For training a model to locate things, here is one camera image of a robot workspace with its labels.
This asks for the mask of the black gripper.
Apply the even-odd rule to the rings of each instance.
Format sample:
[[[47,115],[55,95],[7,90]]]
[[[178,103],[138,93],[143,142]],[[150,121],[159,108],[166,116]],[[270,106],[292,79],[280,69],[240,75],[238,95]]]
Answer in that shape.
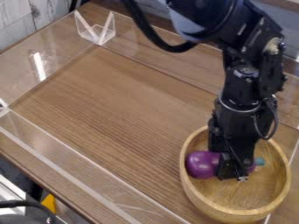
[[[220,180],[249,180],[254,166],[256,147],[277,133],[277,98],[264,99],[253,107],[229,105],[220,97],[209,121],[209,149],[220,154]]]

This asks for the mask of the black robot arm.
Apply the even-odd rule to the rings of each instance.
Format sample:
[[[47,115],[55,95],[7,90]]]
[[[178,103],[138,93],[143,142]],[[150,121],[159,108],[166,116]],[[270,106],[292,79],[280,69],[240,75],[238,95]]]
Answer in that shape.
[[[137,0],[121,1],[165,51],[185,53],[206,41],[221,48],[226,80],[209,121],[209,149],[190,153],[183,164],[197,179],[248,180],[262,165],[256,158],[258,141],[277,133],[277,93],[286,84],[282,27],[252,0],[158,0],[185,39],[173,45],[150,25]]]

